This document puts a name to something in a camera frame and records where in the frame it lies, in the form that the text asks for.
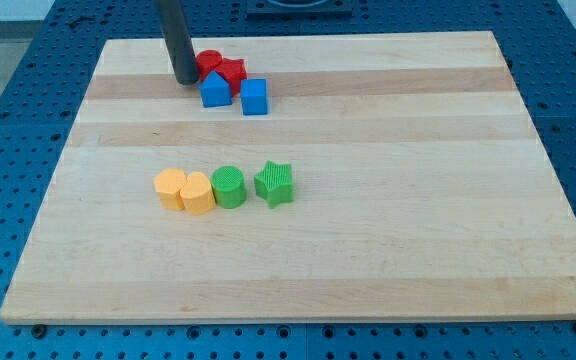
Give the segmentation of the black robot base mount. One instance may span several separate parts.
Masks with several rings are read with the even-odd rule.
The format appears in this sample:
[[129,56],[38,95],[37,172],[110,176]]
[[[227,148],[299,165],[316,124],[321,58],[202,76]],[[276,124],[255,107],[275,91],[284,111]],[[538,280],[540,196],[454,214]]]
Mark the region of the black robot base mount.
[[246,0],[246,19],[351,15],[354,0]]

